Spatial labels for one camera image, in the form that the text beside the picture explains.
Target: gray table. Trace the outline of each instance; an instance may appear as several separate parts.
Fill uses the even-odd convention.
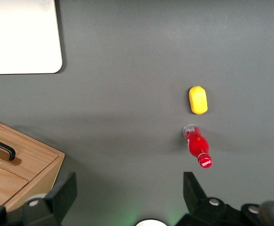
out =
[[[66,154],[79,195],[65,226],[174,225],[183,172],[235,208],[274,200],[274,1],[66,1],[64,66],[0,75],[0,122]],[[209,110],[187,92],[206,89]],[[187,152],[198,125],[214,165]]]

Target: white board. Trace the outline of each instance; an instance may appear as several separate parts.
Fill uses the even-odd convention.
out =
[[[54,0],[0,0],[0,74],[62,67]]]

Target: yellow object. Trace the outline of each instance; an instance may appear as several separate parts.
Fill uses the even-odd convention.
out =
[[[206,92],[201,86],[194,86],[189,90],[189,101],[193,113],[203,114],[207,112]]]

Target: drawer handle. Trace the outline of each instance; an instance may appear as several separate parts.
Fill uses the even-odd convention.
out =
[[[5,150],[5,151],[7,151],[9,153],[9,160],[10,161],[12,161],[12,160],[15,159],[16,152],[15,152],[15,150],[12,147],[10,147],[10,146],[8,146],[8,145],[0,142],[0,148],[2,148],[3,150]]]

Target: wooden box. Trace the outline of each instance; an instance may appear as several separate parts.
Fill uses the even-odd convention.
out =
[[[0,205],[7,211],[20,207],[31,196],[48,193],[62,165],[64,154],[0,123]]]

